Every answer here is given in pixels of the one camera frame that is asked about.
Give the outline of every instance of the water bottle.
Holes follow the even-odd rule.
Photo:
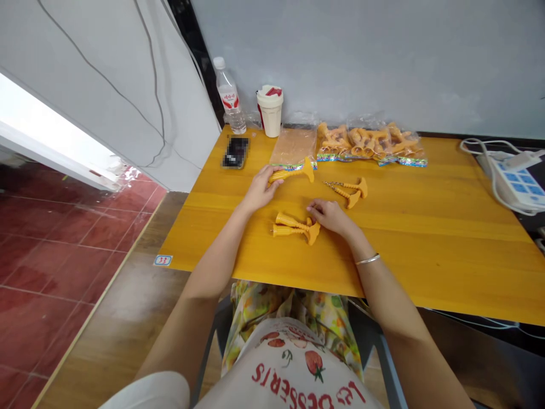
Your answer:
[[[233,133],[240,135],[246,132],[246,120],[240,109],[240,101],[238,100],[237,85],[234,79],[225,69],[225,60],[223,57],[214,58],[214,67],[216,67],[216,86],[220,93],[221,102],[225,113],[229,119],[229,124]]]

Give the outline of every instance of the orange plastic toy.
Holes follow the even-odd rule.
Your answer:
[[[354,144],[350,153],[354,156],[382,160],[389,153],[391,144],[386,129],[381,131],[368,131],[363,128],[354,128],[349,133],[350,140]]]
[[[314,169],[312,169],[312,163],[308,156],[305,158],[305,165],[302,169],[292,170],[291,172],[288,172],[287,170],[279,170],[277,172],[274,172],[269,179],[269,183],[273,183],[275,180],[278,179],[286,179],[290,176],[297,176],[299,174],[307,175],[310,182],[314,182]]]
[[[278,224],[273,224],[272,225],[272,236],[273,237],[289,236],[289,235],[292,235],[292,234],[295,234],[295,233],[302,234],[302,233],[306,233],[306,232],[303,229],[293,228],[293,227],[290,227],[290,226],[279,226]]]
[[[320,224],[316,222],[312,224],[310,218],[307,218],[307,224],[299,223],[292,217],[286,216],[280,212],[276,216],[276,224],[272,225],[272,235],[276,236],[289,236],[294,233],[303,233],[307,237],[308,245],[313,245],[320,233]]]
[[[413,147],[418,144],[418,139],[407,139],[412,135],[412,132],[401,132],[395,122],[390,122],[388,124],[388,129],[390,130],[390,135],[392,135],[392,153],[400,156],[416,153],[414,152]]]
[[[328,124],[322,122],[318,125],[317,135],[322,144],[320,148],[320,152],[322,153],[341,155],[352,148],[352,145],[348,141],[346,125],[341,125],[330,131]]]
[[[343,182],[328,182],[327,185],[338,185],[342,187],[348,187],[349,189],[356,189],[362,193],[362,197],[365,199],[367,197],[367,182],[363,177],[360,178],[360,182],[357,185],[352,183],[343,183]]]
[[[337,192],[339,195],[343,196],[344,198],[347,198],[348,199],[348,203],[346,204],[346,208],[347,209],[351,209],[353,208],[356,203],[358,203],[358,200],[359,200],[359,197],[362,195],[362,192],[361,191],[357,191],[356,193],[354,194],[350,194],[348,192],[345,192],[344,190],[342,190],[341,188],[337,187],[337,186],[334,186],[334,183],[331,183],[331,182],[324,182],[326,185],[328,185],[329,187],[331,187],[335,192]]]

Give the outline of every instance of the white power strip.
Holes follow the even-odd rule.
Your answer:
[[[515,155],[505,152],[501,152],[500,155],[492,153],[488,156],[489,160],[486,155],[479,155],[477,161],[489,178],[492,178],[491,172],[495,173],[498,195],[505,202],[527,211],[545,211],[545,191],[538,185],[530,172],[527,169],[509,172],[502,164],[513,156]]]

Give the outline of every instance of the blue switch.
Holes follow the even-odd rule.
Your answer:
[[[524,183],[528,183],[529,185],[535,185],[534,179],[530,176],[521,175],[520,178]]]
[[[528,186],[528,189],[530,189],[530,191],[533,193],[533,194],[536,194],[538,196],[545,196],[545,193],[543,192],[543,189],[541,189],[541,187],[538,187],[538,186]]]
[[[524,185],[521,185],[520,183],[511,183],[513,185],[513,187],[515,188],[515,190],[519,193],[528,193],[528,191],[526,190],[526,188],[524,187]]]
[[[507,180],[509,181],[512,181],[512,182],[520,182],[520,180],[518,179],[517,175],[513,174],[513,173],[505,173],[505,177],[507,178]]]

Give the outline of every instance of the wooden table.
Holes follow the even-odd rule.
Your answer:
[[[275,139],[250,137],[243,170],[224,170],[229,127],[220,135],[160,254],[170,268],[192,271],[269,162]],[[513,213],[491,196],[490,180],[459,140],[424,138],[427,168],[374,161],[321,162],[316,180],[292,177],[250,220],[233,277],[364,296],[351,254],[335,233],[322,229],[314,246],[302,235],[273,238],[278,211],[299,220],[315,197],[344,199],[322,181],[356,183],[369,196],[348,211],[421,307],[545,325],[545,258]]]

